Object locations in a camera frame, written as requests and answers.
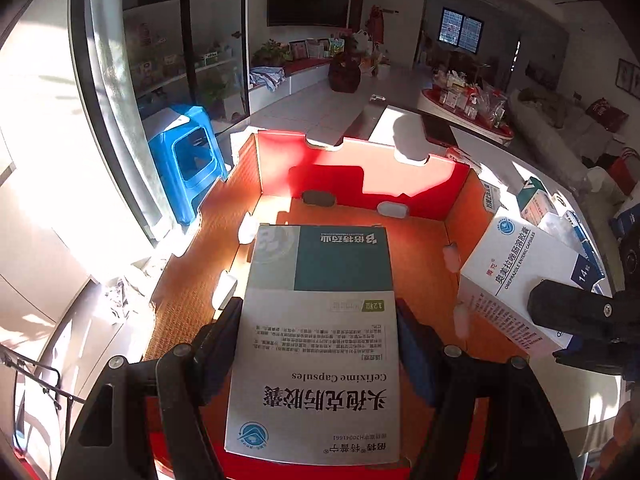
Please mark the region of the white teal cefixime box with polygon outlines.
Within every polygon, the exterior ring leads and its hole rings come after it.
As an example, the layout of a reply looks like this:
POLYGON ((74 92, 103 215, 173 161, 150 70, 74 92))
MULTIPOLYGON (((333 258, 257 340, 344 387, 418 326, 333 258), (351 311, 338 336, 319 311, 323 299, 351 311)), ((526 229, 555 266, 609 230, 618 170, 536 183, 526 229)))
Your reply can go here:
POLYGON ((398 460, 396 304, 383 228, 258 230, 224 447, 285 464, 398 460))

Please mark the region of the white omeprazole capsule box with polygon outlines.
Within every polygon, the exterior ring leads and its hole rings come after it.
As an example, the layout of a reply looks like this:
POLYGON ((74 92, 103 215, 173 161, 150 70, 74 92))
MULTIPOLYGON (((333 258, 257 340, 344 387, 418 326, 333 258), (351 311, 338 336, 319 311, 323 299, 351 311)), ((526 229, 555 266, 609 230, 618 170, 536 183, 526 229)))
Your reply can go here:
POLYGON ((567 332, 534 323, 530 292, 544 280, 600 292, 604 275, 588 258, 499 208, 460 271, 458 299, 530 356, 565 349, 567 332))

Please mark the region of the blue banded medicine box bundle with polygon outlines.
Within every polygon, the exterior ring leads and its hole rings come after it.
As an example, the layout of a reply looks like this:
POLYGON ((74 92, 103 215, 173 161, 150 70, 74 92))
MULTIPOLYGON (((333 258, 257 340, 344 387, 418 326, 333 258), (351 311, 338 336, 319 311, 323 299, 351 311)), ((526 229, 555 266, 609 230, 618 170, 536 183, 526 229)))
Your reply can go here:
POLYGON ((598 269, 598 272, 601 275, 601 278, 605 278, 604 267, 600 263, 599 257, 597 256, 597 252, 594 250, 594 246, 591 243, 591 240, 585 231, 584 226, 580 223, 578 217, 572 210, 567 210, 564 212, 563 217, 568 221, 570 226, 572 227, 574 234, 580 244, 582 246, 582 250, 586 258, 598 269))

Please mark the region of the red cardboard fruit box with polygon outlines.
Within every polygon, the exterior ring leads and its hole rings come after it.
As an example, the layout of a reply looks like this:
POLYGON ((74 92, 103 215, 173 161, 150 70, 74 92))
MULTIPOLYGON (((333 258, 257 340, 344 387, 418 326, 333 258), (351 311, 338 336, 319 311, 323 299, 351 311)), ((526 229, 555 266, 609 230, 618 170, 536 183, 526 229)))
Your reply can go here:
POLYGON ((325 150, 299 133, 252 134, 228 179, 206 195, 191 247, 171 258, 160 277, 146 354, 158 358, 213 321, 212 298, 224 272, 246 279, 254 246, 239 239, 244 214, 293 226, 382 226, 388 246, 383 263, 356 243, 316 240, 302 248, 296 282, 313 289, 390 283, 420 323, 454 341, 458 279, 442 250, 451 243, 462 257, 472 252, 490 220, 484 196, 484 184, 468 164, 439 155, 408 164, 389 146, 366 141, 325 150))

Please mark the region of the teal white medicine box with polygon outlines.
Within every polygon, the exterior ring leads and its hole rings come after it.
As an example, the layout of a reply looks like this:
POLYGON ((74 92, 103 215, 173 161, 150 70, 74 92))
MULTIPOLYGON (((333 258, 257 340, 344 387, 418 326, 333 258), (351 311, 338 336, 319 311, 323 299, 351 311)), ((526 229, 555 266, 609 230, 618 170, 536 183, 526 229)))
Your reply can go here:
POLYGON ((544 184, 536 177, 528 178, 516 196, 521 217, 538 226, 546 214, 557 214, 544 184))

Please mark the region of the blue plastic stool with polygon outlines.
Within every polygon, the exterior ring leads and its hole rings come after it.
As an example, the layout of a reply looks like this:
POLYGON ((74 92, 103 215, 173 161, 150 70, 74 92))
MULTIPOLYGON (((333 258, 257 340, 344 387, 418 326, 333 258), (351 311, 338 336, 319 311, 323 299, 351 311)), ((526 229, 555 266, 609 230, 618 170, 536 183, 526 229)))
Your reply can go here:
POLYGON ((176 220, 190 226, 209 189, 228 170, 204 107, 165 107, 142 122, 160 183, 176 220))

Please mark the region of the white covered long sofa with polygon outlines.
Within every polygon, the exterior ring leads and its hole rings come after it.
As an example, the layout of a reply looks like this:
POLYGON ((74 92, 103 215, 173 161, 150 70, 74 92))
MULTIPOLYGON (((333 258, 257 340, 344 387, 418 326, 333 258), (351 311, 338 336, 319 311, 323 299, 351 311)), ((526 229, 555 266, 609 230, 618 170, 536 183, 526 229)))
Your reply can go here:
POLYGON ((575 192, 590 188, 586 160, 617 157, 623 138, 609 132, 564 96, 538 88, 514 90, 508 97, 509 114, 518 133, 539 160, 539 165, 575 192))

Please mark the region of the red cushion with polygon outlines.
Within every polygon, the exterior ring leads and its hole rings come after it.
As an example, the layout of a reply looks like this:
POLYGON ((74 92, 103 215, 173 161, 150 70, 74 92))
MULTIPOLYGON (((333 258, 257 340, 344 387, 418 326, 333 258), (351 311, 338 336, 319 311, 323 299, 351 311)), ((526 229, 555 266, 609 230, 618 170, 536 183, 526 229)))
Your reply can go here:
POLYGON ((618 133, 629 117, 626 112, 613 106, 605 98, 592 102, 588 106, 586 114, 610 133, 618 133))

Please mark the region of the dark red smartphone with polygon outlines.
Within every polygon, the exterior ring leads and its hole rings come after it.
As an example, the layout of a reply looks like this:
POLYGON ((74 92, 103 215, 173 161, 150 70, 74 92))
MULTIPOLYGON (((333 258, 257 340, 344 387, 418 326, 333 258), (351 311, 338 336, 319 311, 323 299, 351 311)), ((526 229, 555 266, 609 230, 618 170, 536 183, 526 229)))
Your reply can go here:
POLYGON ((430 113, 420 113, 425 139, 443 148, 456 148, 457 140, 448 120, 430 113))

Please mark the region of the round red-top coffee table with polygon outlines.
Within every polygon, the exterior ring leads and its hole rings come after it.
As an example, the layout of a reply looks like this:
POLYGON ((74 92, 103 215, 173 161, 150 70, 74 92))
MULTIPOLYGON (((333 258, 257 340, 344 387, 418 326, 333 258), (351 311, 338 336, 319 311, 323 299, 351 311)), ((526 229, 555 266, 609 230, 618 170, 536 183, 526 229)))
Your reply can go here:
POLYGON ((465 73, 438 70, 434 80, 422 89, 422 96, 434 112, 443 112, 450 122, 493 140, 510 144, 515 133, 506 122, 506 95, 491 84, 467 81, 465 73))

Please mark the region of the dark red bag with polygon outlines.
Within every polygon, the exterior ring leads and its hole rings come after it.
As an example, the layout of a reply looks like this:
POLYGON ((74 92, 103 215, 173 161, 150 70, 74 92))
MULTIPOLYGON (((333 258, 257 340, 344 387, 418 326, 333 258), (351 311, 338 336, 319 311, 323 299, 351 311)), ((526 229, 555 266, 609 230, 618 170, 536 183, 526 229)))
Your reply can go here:
POLYGON ((361 79, 358 58, 347 52, 335 55, 330 63, 328 79, 333 91, 355 93, 361 79))

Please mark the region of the potted green plant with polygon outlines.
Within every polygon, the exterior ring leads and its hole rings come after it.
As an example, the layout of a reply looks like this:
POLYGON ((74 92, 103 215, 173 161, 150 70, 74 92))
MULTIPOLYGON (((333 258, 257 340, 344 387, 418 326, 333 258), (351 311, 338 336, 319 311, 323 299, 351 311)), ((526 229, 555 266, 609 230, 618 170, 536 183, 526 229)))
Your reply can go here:
POLYGON ((293 61, 293 55, 289 44, 269 39, 252 56, 250 64, 253 67, 283 67, 293 61))

